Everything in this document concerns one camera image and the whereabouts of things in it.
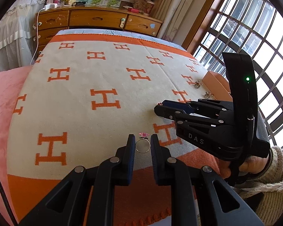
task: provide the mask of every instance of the screw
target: screw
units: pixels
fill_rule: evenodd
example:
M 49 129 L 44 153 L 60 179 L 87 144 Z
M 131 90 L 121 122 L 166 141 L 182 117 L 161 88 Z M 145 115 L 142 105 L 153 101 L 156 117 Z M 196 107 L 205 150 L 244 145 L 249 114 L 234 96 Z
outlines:
M 204 172 L 209 173 L 209 172 L 211 172 L 211 171 L 212 171 L 212 168 L 211 168 L 211 167 L 209 167 L 209 166 L 204 166 L 204 167 L 202 168 L 202 170 L 203 170 Z
M 81 172 L 83 172 L 84 171 L 84 167 L 82 167 L 82 166 L 77 166 L 76 168 L 75 168 L 75 172 L 76 173 L 81 173 Z
M 116 156 L 111 157 L 111 158 L 110 158 L 110 162 L 112 162 L 112 163 L 118 163 L 118 162 L 119 162 L 119 158 L 116 157 Z
M 176 158 L 174 158 L 174 157 L 169 157 L 168 159 L 167 159 L 167 162 L 169 162 L 169 163 L 175 163 L 177 160 L 176 160 Z

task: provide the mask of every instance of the human hand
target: human hand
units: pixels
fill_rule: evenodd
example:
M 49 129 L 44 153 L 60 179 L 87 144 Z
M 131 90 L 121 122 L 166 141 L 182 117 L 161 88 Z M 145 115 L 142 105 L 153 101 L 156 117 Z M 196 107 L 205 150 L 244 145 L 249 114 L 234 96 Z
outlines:
M 239 171 L 249 172 L 254 174 L 259 173 L 264 169 L 267 161 L 268 161 L 268 157 L 261 158 L 257 156 L 249 156 L 245 160 L 245 162 L 239 167 Z M 231 175 L 231 170 L 229 168 L 230 163 L 231 163 L 230 161 L 223 161 L 219 159 L 220 176 L 223 179 L 228 178 Z

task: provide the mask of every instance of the wooden dresser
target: wooden dresser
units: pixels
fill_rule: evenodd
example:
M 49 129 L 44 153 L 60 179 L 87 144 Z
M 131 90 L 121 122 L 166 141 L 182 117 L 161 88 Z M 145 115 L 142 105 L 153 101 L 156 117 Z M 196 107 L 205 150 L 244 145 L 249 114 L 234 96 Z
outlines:
M 106 6 L 70 6 L 40 12 L 38 19 L 38 55 L 60 30 L 71 28 L 108 28 L 132 31 L 156 37 L 162 21 L 123 8 Z

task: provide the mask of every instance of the drawer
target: drawer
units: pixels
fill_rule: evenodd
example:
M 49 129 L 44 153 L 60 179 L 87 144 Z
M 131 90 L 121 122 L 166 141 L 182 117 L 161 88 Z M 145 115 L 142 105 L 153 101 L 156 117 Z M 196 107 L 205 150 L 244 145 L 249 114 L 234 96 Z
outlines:
M 69 10 L 40 14 L 38 30 L 68 26 L 68 16 Z
M 67 27 L 61 27 L 61 28 L 53 28 L 53 29 L 38 31 L 39 45 L 46 45 L 60 30 L 66 30 L 66 29 Z
M 42 53 L 43 49 L 46 47 L 46 45 L 42 45 L 42 46 L 38 46 L 37 49 L 37 56 L 39 57 L 39 55 Z
M 96 26 L 122 28 L 121 20 L 127 14 L 101 10 L 73 10 L 70 13 L 69 26 Z
M 134 15 L 129 15 L 125 30 L 139 32 L 151 36 L 157 36 L 161 23 L 141 18 Z

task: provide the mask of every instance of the beige sweater sleeve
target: beige sweater sleeve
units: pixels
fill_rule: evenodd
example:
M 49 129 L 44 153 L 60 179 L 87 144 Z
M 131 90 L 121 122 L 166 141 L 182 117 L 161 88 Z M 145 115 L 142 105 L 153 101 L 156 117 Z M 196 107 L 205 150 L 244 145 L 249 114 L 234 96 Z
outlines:
M 240 186 L 242 192 L 239 193 L 245 199 L 263 192 L 264 197 L 256 213 L 266 226 L 273 225 L 283 213 L 283 150 L 274 146 L 271 156 L 267 170 Z

